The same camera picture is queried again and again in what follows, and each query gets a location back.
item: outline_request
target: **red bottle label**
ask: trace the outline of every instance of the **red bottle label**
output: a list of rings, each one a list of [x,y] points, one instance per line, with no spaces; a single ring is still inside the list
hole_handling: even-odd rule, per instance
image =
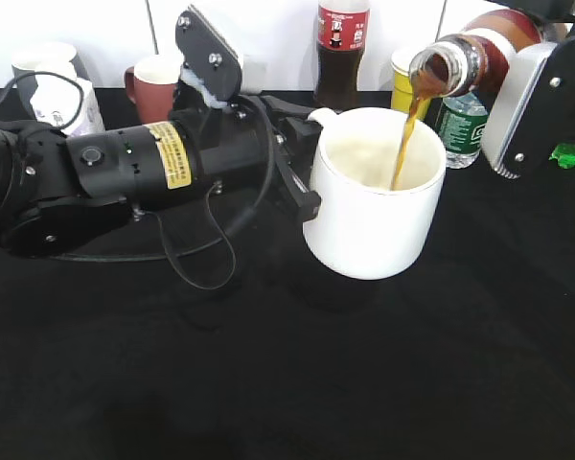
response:
[[[332,51],[364,48],[369,12],[338,12],[319,8],[319,43]]]

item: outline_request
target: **bottle neck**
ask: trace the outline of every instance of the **bottle neck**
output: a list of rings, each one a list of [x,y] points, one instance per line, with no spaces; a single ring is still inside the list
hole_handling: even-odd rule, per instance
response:
[[[413,82],[422,72],[432,73],[442,81],[445,89],[439,97],[462,96],[471,92],[486,71],[483,48],[473,39],[461,34],[441,38],[419,53],[410,67]]]

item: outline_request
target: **white mug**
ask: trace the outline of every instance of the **white mug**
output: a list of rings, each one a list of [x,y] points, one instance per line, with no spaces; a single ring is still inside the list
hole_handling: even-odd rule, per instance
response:
[[[359,280],[389,278],[420,257],[443,187],[446,151],[417,122],[397,191],[389,191],[406,115],[359,108],[310,115],[324,127],[310,187],[322,197],[319,215],[303,225],[305,240],[328,268]]]

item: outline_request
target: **mug rim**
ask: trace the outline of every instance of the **mug rim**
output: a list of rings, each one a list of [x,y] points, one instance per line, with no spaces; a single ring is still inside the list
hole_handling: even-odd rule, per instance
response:
[[[57,50],[60,56],[47,58],[43,56],[43,52],[46,53],[46,50]],[[11,65],[19,70],[33,72],[36,66],[43,60],[67,60],[71,62],[76,57],[77,48],[75,48],[74,45],[62,41],[46,41],[15,51],[11,58]]]
[[[178,59],[177,56],[172,55],[151,55],[144,57],[134,65],[134,77],[138,81],[142,81],[143,83],[147,84],[175,84],[179,81],[182,60],[183,59]],[[142,75],[146,72],[149,74],[151,72],[151,68],[156,69],[155,67],[151,67],[153,64],[162,67],[159,72],[157,70],[152,70],[153,72],[157,72],[158,75],[161,75],[162,78],[153,80]],[[176,67],[174,69],[174,76],[167,77],[167,74],[169,73],[168,68],[173,64],[175,64]]]
[[[383,113],[395,112],[397,114],[404,115],[405,120],[406,120],[406,114],[405,113],[402,113],[399,110],[394,110],[391,108],[381,108],[381,107],[356,108],[356,109],[348,110],[346,112],[338,114],[337,117],[341,117],[344,114],[347,114],[350,112],[357,112],[357,111],[376,111],[376,112],[383,112]],[[324,126],[324,129],[322,130],[322,133],[319,137],[319,145],[318,145],[319,151],[320,151],[320,157],[321,157],[322,161],[324,162],[324,165],[330,170],[331,173],[336,175],[343,182],[347,183],[350,186],[358,187],[360,190],[362,190],[364,192],[367,192],[370,194],[375,194],[375,195],[380,195],[380,196],[415,195],[415,194],[421,193],[421,192],[423,192],[423,191],[425,191],[431,187],[434,187],[439,182],[439,180],[443,179],[443,177],[446,174],[447,154],[446,154],[445,145],[443,144],[443,141],[438,136],[438,134],[436,132],[434,132],[434,130],[430,126],[426,125],[425,123],[421,122],[420,120],[417,120],[416,124],[415,124],[415,129],[416,130],[417,129],[423,129],[427,135],[432,135],[432,137],[434,138],[434,142],[438,145],[438,147],[440,147],[439,149],[437,149],[438,150],[437,155],[441,158],[441,164],[439,166],[438,171],[424,184],[420,185],[419,187],[415,187],[413,189],[408,189],[408,190],[382,190],[382,189],[379,189],[376,187],[369,187],[367,185],[361,184],[360,182],[353,180],[351,177],[348,177],[347,175],[345,175],[344,173],[339,171],[334,166],[333,162],[331,161],[330,157],[328,156],[328,151],[326,148],[326,136],[327,136],[326,131],[327,131],[328,127]]]

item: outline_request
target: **black cable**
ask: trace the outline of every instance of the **black cable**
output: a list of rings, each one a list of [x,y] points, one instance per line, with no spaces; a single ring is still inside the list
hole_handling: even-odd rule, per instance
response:
[[[75,123],[77,121],[77,119],[81,115],[81,111],[83,110],[83,103],[85,102],[85,92],[83,91],[83,88],[81,88],[81,85],[78,84],[76,81],[70,80],[68,77],[64,77],[63,75],[57,74],[55,72],[47,72],[44,70],[26,72],[25,74],[21,74],[15,78],[11,79],[5,85],[5,87],[0,90],[0,105],[4,103],[4,101],[7,99],[7,96],[9,95],[9,92],[12,90],[12,88],[16,84],[18,84],[20,81],[22,81],[24,79],[36,77],[37,75],[49,75],[51,77],[56,77],[56,78],[64,80],[64,81],[68,81],[70,84],[75,86],[77,88],[77,90],[79,91],[79,106],[77,107],[77,110],[75,111],[75,115],[73,116],[73,118],[68,123],[66,123],[65,125],[52,126],[52,129],[66,129],[66,128],[70,127],[73,123]],[[46,130],[46,128],[45,127],[40,128],[38,131],[42,131],[42,130]],[[31,133],[28,133],[27,136],[29,137],[30,135],[35,134],[35,133],[36,133],[36,131],[32,131]]]
[[[225,234],[227,237],[233,237],[239,233],[256,215],[256,212],[262,202],[264,201],[270,186],[272,185],[273,174],[275,171],[275,138],[272,123],[266,114],[265,106],[257,98],[250,98],[246,96],[241,96],[243,100],[247,102],[250,108],[255,110],[261,117],[264,123],[264,131],[266,135],[266,171],[264,175],[264,182],[258,192],[254,203],[245,208],[245,210],[236,216],[230,224],[226,226]],[[213,241],[209,241],[199,247],[193,249],[186,249],[183,251],[176,252],[175,256],[177,258],[190,257],[199,254],[207,249],[210,249],[217,244],[224,242],[224,239],[217,238]],[[96,256],[96,255],[78,255],[78,254],[63,254],[61,256],[53,257],[52,259],[61,262],[76,262],[76,263],[87,263],[87,264],[139,264],[148,262],[160,262],[167,259],[166,254],[142,254],[140,256],[129,256],[129,255],[114,255],[114,256]]]
[[[157,219],[157,223],[158,223],[158,226],[160,228],[160,238],[162,240],[162,246],[164,247],[164,254],[165,254],[166,259],[168,259],[168,261],[171,263],[172,269],[188,285],[190,285],[194,288],[197,288],[197,289],[201,289],[201,290],[219,290],[219,289],[225,287],[228,283],[230,283],[230,281],[232,281],[232,278],[234,277],[234,274],[237,271],[237,254],[234,250],[234,246],[232,245],[232,243],[230,242],[230,239],[228,238],[228,236],[225,234],[225,232],[221,228],[221,225],[219,225],[218,220],[215,218],[215,216],[213,216],[213,211],[211,211],[211,194],[215,191],[216,187],[218,187],[218,186],[219,185],[216,184],[213,187],[211,187],[211,189],[209,189],[209,191],[205,195],[205,197],[204,197],[204,204],[205,204],[204,209],[205,209],[205,214],[207,216],[207,219],[211,222],[211,224],[216,228],[216,230],[220,234],[220,236],[221,236],[220,239],[223,242],[225,242],[226,245],[228,246],[228,250],[230,251],[230,257],[231,257],[232,262],[231,262],[231,266],[230,266],[230,272],[228,273],[228,275],[226,276],[224,281],[222,281],[221,283],[218,283],[216,285],[210,285],[210,286],[209,285],[203,285],[199,282],[192,280],[192,278],[190,278],[185,273],[185,270],[181,266],[181,264],[179,262],[179,258],[177,257],[177,255],[174,251],[173,244],[171,243],[171,238],[168,235],[168,233],[166,232],[166,229],[164,227],[164,222],[162,221],[162,217],[156,213],[145,212],[145,214],[149,214],[151,216],[154,216]]]

